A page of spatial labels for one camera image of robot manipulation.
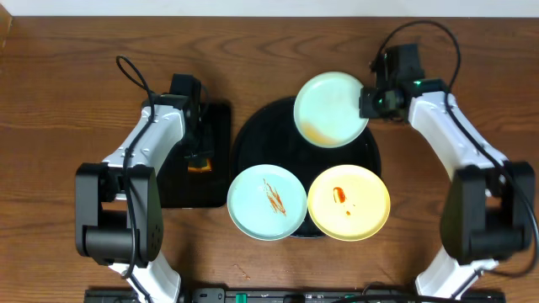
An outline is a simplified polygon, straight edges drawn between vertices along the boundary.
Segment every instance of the black circular mat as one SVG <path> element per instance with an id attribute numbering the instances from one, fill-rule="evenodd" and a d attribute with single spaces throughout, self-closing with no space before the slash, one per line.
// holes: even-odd
<path id="1" fill-rule="evenodd" d="M 346 146 L 314 146 L 297 131 L 293 117 L 295 99 L 283 98 L 269 104 L 242 127 L 232 148 L 232 178 L 249 167 L 273 164 L 293 173 L 308 193 L 311 183 L 321 172 L 337 165 L 358 165 L 380 177 L 380 154 L 368 128 Z M 324 234 L 307 214 L 292 236 L 321 237 Z"/>

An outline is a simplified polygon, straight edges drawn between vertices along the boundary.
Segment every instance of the white wall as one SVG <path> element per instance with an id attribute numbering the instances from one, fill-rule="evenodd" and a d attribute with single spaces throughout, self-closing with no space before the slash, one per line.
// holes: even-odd
<path id="1" fill-rule="evenodd" d="M 13 16 L 539 17 L 539 0 L 0 0 Z"/>

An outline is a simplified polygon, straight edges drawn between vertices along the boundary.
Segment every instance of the ketchup stain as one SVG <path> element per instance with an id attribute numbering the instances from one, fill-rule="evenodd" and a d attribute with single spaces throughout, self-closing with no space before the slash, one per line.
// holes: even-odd
<path id="1" fill-rule="evenodd" d="M 265 185 L 266 195 L 268 196 L 268 200 L 271 203 L 271 208 L 273 208 L 273 211 L 275 213 L 279 211 L 281 214 L 286 216 L 285 206 L 283 205 L 283 202 L 280 200 L 280 196 L 279 196 L 279 193 L 277 192 L 277 189 L 273 190 L 271 188 L 271 185 L 269 185 L 266 182 L 266 179 L 264 179 L 264 185 Z"/>
<path id="2" fill-rule="evenodd" d="M 344 191 L 340 187 L 334 188 L 334 201 L 337 203 L 337 199 L 339 199 L 340 203 L 344 203 L 346 200 L 346 196 L 344 195 Z"/>

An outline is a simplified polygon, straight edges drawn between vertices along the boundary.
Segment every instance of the plate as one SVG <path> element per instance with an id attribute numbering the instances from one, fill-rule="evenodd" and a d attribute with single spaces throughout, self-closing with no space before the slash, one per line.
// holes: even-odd
<path id="1" fill-rule="evenodd" d="M 370 170 L 355 165 L 339 165 L 321 173 L 309 189 L 307 203 L 314 224 L 343 241 L 376 234 L 391 207 L 386 185 Z"/>
<path id="2" fill-rule="evenodd" d="M 307 194 L 300 180 L 268 164 L 241 172 L 228 190 L 227 204 L 237 228 L 265 241 L 288 237 L 307 214 Z"/>
<path id="3" fill-rule="evenodd" d="M 365 129 L 360 118 L 363 85 L 343 72 L 325 72 L 309 80 L 294 104 L 294 122 L 305 140 L 324 148 L 345 146 Z"/>

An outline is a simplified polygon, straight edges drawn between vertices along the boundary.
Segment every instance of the wood grain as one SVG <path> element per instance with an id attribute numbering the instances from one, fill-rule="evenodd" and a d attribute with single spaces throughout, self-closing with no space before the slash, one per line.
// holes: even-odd
<path id="1" fill-rule="evenodd" d="M 0 61 L 0 301 L 81 301 L 88 287 L 126 286 L 74 245 L 74 175 L 131 131 L 142 90 L 117 70 L 128 55 L 155 91 L 193 73 L 233 105 L 232 135 L 257 109 L 296 94 L 320 72 L 370 85 L 367 68 L 386 35 L 409 19 L 16 18 Z M 539 20 L 442 19 L 462 45 L 455 87 L 462 110 L 494 146 L 539 168 Z M 417 27 L 393 43 L 419 42 L 431 77 L 448 78 L 451 43 Z M 278 242 L 243 235 L 227 209 L 164 210 L 163 252 L 187 285 L 354 289 L 404 284 L 440 247 L 449 181 L 426 141 L 406 125 L 369 124 L 392 198 L 387 224 L 362 242 Z M 530 254 L 503 266 L 517 270 Z M 250 277 L 246 280 L 240 266 Z M 510 302 L 539 296 L 539 272 L 486 276 Z"/>

